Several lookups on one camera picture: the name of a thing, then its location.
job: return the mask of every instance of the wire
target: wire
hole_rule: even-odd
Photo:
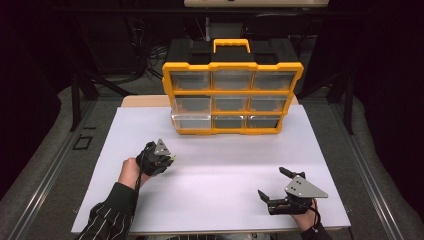
[[[317,207],[317,200],[312,199],[312,201],[314,201],[314,204],[316,206],[316,208],[313,207],[309,207],[310,210],[312,210],[315,213],[315,224],[314,224],[314,229],[317,229],[319,224],[321,223],[321,214],[319,214],[318,212],[318,207]]]
[[[200,24],[199,24],[199,21],[197,21],[197,18],[195,19],[196,19],[197,26],[199,27],[200,33],[202,34],[202,39],[203,41],[205,41],[205,34],[203,33],[202,27],[200,27]]]
[[[140,158],[140,163],[138,165],[138,167],[140,168],[140,171],[138,171],[138,178],[137,181],[135,182],[135,192],[136,194],[134,194],[133,197],[133,216],[135,215],[135,210],[137,208],[137,201],[138,201],[138,196],[140,193],[140,188],[141,188],[141,175],[143,175],[143,171],[141,170],[142,166],[143,166],[143,162],[144,162],[144,154],[146,153],[147,149],[149,149],[151,145],[150,144],[146,144],[146,146],[144,147],[143,151],[142,151],[142,155]]]
[[[152,80],[153,77],[156,77],[158,79],[162,79],[162,74],[157,72],[154,67],[157,66],[157,64],[159,63],[160,60],[165,59],[165,57],[161,57],[161,55],[166,55],[166,53],[168,52],[168,47],[167,46],[155,46],[151,49],[150,51],[150,55],[149,57],[146,59],[146,64],[147,64],[147,68],[146,68],[146,76]]]
[[[349,230],[350,238],[351,238],[352,240],[355,240],[355,237],[353,236],[353,232],[352,232],[352,227],[348,227],[347,229]]]

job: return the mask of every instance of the white paper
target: white paper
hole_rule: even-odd
[[[278,231],[297,229],[288,215],[268,213],[258,189],[271,199],[286,196],[285,167],[329,198],[318,199],[325,227],[348,227],[349,219],[301,105],[293,105],[274,135],[179,135],[170,108],[119,108],[97,162],[72,232],[81,232],[90,209],[106,199],[122,161],[162,138],[176,160],[140,190],[130,232]]]

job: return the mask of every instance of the hand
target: hand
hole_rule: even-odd
[[[312,199],[312,208],[318,210],[316,200]],[[315,225],[315,212],[308,209],[304,214],[290,215],[299,226],[302,232],[308,230]]]
[[[135,183],[137,182],[139,172],[140,168],[138,167],[135,158],[128,158],[122,163],[121,174],[119,175],[118,182],[135,190]],[[146,174],[142,174],[140,187],[143,186],[149,178],[150,177]]]
[[[146,147],[137,156],[136,161],[138,166],[141,167],[143,174],[148,176],[156,176],[171,166],[174,162],[168,155],[156,155],[155,154],[156,143],[149,142]]]

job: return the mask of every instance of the black cable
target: black cable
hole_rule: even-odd
[[[133,198],[133,216],[135,215],[135,209],[137,208],[137,202],[138,202],[138,195],[140,194],[140,188],[141,188],[141,175],[143,175],[143,171],[141,170],[141,166],[143,166],[144,154],[146,153],[146,150],[149,148],[149,146],[146,145],[144,147],[143,154],[141,155],[141,160],[140,160],[140,163],[139,163],[139,166],[138,166],[140,168],[140,171],[138,172],[137,181],[135,182],[134,191],[136,193],[134,194],[134,198]]]
[[[148,72],[150,72],[153,76],[162,79],[162,74],[158,73],[157,71],[155,71],[154,69],[148,68],[146,69]]]
[[[159,51],[158,51],[158,49],[157,49],[156,47],[153,47],[153,48],[152,48],[152,51],[154,52],[155,57],[152,57],[152,56],[151,56],[151,55],[152,55],[152,53],[151,53],[151,55],[149,56],[149,64],[150,64],[150,67],[154,67],[154,66],[156,66],[156,65],[158,64],[158,62],[159,62]]]
[[[312,201],[314,201],[315,207],[317,207],[316,200],[312,199]],[[312,230],[314,232],[317,232],[318,226],[321,224],[321,215],[319,214],[318,210],[311,207],[311,206],[306,206],[306,205],[303,205],[303,204],[300,204],[300,203],[297,203],[297,202],[294,202],[294,201],[290,201],[290,203],[295,204],[295,205],[302,207],[302,208],[309,209],[309,210],[311,210],[315,213],[314,225],[312,226]],[[306,237],[306,239],[309,239],[310,234],[311,234],[311,232],[308,233],[308,236]]]
[[[347,228],[349,230],[350,239],[355,240],[355,237],[353,236],[352,227]]]

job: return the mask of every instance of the yellow frame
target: yellow frame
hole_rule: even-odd
[[[214,51],[217,45],[246,45],[247,51],[250,49],[248,47],[248,42],[246,39],[216,39],[214,42]],[[211,129],[178,129],[176,126],[177,123],[173,121],[174,126],[179,134],[197,134],[197,135],[210,135],[210,134],[220,134],[220,133],[238,133],[238,134],[277,134],[281,132],[283,126],[283,118],[288,113],[291,100],[293,98],[293,91],[296,86],[297,81],[301,78],[303,73],[303,65],[300,62],[280,62],[275,65],[259,65],[256,62],[211,62],[207,65],[190,65],[187,62],[166,62],[163,65],[163,79],[162,83],[164,86],[165,93],[169,97],[171,106],[176,96],[178,95],[285,95],[286,101],[281,112],[276,111],[217,111],[214,106],[211,106]],[[174,89],[172,86],[171,72],[194,72],[194,71],[207,71],[212,74],[214,71],[219,70],[248,70],[253,74],[250,79],[250,88],[249,90],[218,90],[212,89],[214,86],[212,75],[210,77],[210,89],[208,90],[181,90]],[[256,72],[294,72],[293,80],[288,90],[254,90],[253,88],[253,78]],[[213,116],[280,116],[280,120],[276,128],[248,128],[246,126],[247,120],[244,121],[243,127],[241,128],[215,128]]]

